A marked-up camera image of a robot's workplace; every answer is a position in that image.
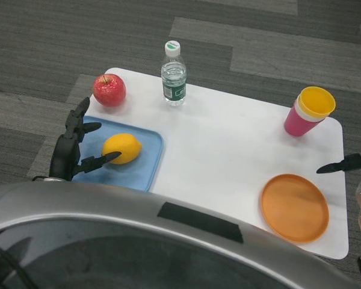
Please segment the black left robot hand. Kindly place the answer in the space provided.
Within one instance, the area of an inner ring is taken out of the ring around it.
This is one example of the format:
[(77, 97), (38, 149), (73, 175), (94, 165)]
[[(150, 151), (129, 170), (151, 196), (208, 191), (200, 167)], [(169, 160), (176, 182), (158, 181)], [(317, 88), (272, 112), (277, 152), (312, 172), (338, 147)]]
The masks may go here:
[(99, 129), (99, 122), (84, 123), (84, 116), (90, 106), (90, 98), (84, 98), (74, 110), (70, 110), (65, 122), (66, 131), (56, 142), (49, 167), (50, 179), (71, 181), (81, 172), (88, 173), (100, 169), (121, 156), (121, 152), (112, 151), (99, 158), (94, 156), (80, 159), (79, 144), (89, 132)]

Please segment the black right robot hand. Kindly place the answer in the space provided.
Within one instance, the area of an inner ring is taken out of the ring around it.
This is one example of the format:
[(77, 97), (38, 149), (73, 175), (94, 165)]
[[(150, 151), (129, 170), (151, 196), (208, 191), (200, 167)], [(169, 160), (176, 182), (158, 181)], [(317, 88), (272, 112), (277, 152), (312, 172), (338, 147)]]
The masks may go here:
[(349, 172), (361, 169), (361, 154), (346, 155), (344, 159), (338, 163), (330, 163), (320, 167), (317, 174), (333, 173), (333, 172)]

